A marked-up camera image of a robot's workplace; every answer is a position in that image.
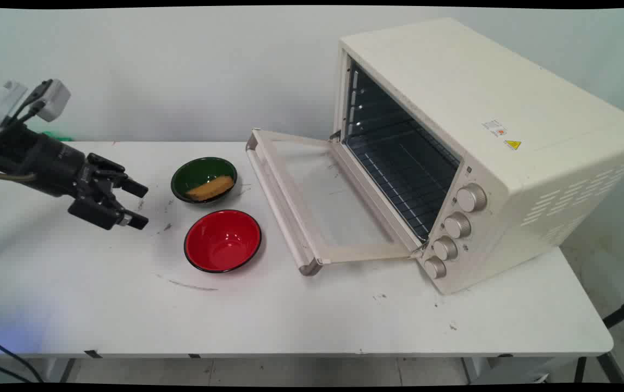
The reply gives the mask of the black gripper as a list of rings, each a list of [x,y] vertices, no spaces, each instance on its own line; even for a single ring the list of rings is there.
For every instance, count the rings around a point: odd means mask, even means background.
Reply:
[[[124,166],[94,153],[85,157],[63,142],[29,130],[21,131],[19,144],[21,185],[54,198],[75,198],[68,213],[102,229],[116,225],[144,229],[149,223],[147,217],[123,208],[116,199],[115,189],[136,198],[144,198],[149,191],[128,176]]]

